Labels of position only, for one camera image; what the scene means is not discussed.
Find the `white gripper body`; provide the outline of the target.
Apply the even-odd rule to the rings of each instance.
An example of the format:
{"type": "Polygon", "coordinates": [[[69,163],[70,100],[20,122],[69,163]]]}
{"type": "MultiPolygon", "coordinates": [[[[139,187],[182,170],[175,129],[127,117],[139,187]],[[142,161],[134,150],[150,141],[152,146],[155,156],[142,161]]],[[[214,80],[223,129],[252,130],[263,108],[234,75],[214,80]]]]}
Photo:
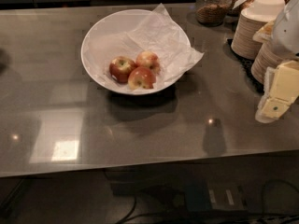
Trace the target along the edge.
{"type": "Polygon", "coordinates": [[[299,58],[299,0],[290,0],[278,14],[271,43],[276,55],[286,59],[299,58]]]}

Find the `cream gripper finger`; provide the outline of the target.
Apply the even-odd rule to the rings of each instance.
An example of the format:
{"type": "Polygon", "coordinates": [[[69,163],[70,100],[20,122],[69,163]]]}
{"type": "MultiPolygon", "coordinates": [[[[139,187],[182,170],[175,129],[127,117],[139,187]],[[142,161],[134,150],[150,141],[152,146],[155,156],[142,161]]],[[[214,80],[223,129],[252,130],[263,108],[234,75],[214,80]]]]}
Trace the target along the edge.
{"type": "Polygon", "coordinates": [[[288,61],[268,67],[264,76],[264,94],[259,116],[264,120],[282,117],[299,97],[299,62],[288,61]]]}
{"type": "Polygon", "coordinates": [[[253,40],[259,43],[265,43],[272,39],[272,33],[274,28],[274,21],[270,21],[260,28],[254,35],[253,40]]]}

